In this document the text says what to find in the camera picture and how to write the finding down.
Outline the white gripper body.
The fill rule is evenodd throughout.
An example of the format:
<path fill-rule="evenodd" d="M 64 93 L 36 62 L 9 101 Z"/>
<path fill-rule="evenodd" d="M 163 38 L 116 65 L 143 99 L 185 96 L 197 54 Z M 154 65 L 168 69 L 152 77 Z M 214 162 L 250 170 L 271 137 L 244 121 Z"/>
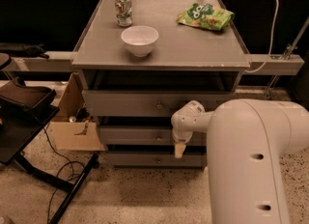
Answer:
<path fill-rule="evenodd" d="M 193 133 L 191 131 L 172 130 L 172 137 L 176 143 L 186 144 L 192 138 Z"/>

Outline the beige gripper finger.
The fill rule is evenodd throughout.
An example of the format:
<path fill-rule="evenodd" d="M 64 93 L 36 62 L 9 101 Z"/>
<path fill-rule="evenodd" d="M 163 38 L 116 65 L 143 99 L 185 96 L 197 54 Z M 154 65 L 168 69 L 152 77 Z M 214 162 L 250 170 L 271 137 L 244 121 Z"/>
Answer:
<path fill-rule="evenodd" d="M 183 143 L 176 143 L 175 146 L 175 158 L 180 159 L 183 157 L 183 153 L 186 148 L 186 144 Z"/>

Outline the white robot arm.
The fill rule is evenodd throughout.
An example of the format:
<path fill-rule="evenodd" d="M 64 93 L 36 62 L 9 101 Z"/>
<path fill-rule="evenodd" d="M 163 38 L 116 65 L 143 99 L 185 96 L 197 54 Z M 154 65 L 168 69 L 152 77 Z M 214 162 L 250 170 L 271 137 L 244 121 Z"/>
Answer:
<path fill-rule="evenodd" d="M 171 118 L 175 157 L 207 135 L 212 224 L 291 224 L 279 156 L 309 146 L 309 113 L 290 101 L 233 99 L 207 112 L 191 101 Z"/>

